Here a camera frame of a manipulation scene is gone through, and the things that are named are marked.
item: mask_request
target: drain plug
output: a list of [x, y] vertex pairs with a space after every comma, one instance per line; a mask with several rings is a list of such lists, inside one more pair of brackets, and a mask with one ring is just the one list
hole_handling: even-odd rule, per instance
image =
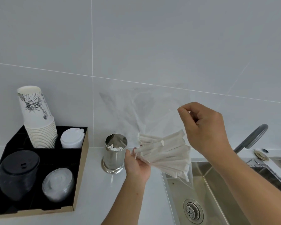
[[203, 222], [204, 214], [201, 206], [197, 201], [192, 199], [187, 199], [183, 203], [184, 213], [186, 217], [195, 224], [200, 224]]

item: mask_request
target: sink hole cover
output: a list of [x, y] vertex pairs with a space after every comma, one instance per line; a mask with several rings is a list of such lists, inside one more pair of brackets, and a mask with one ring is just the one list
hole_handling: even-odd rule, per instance
[[198, 204], [198, 202], [192, 199], [187, 199], [186, 201], [184, 201], [183, 208], [186, 217], [192, 223], [200, 224], [203, 222], [203, 210]]

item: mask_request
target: faucet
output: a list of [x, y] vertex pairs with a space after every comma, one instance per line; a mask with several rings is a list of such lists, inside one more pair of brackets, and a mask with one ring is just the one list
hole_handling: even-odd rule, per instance
[[238, 145], [234, 151], [235, 153], [239, 153], [243, 148], [249, 149], [251, 148], [260, 137], [268, 130], [269, 126], [267, 124], [262, 124], [257, 129], [254, 130], [240, 145]]

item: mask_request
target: black organizer tray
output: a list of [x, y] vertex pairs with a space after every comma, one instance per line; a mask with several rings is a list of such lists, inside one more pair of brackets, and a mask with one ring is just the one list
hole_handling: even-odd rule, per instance
[[[86, 133], [86, 127], [72, 126], [56, 126], [57, 139], [55, 148], [33, 148], [26, 129], [22, 126], [13, 138], [7, 143], [2, 160], [15, 151], [31, 150], [37, 153], [40, 157], [40, 164], [37, 172], [36, 182], [29, 193], [27, 193], [21, 201], [12, 201], [6, 197], [0, 190], [0, 215], [16, 213], [20, 210], [42, 209], [54, 210], [64, 206], [72, 206], [76, 191], [77, 176], [79, 171], [79, 163], [81, 157], [81, 148], [62, 148], [60, 143], [61, 134], [70, 128], [82, 128]], [[59, 203], [51, 202], [42, 192], [42, 182], [44, 178], [53, 170], [65, 167], [71, 170], [75, 179], [73, 191], [64, 201]]]

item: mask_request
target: black cup lid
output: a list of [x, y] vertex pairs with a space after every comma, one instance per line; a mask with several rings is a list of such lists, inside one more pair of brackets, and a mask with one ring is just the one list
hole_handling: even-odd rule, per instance
[[12, 175], [23, 175], [35, 169], [39, 164], [39, 156], [29, 150], [16, 151], [2, 161], [2, 168]]

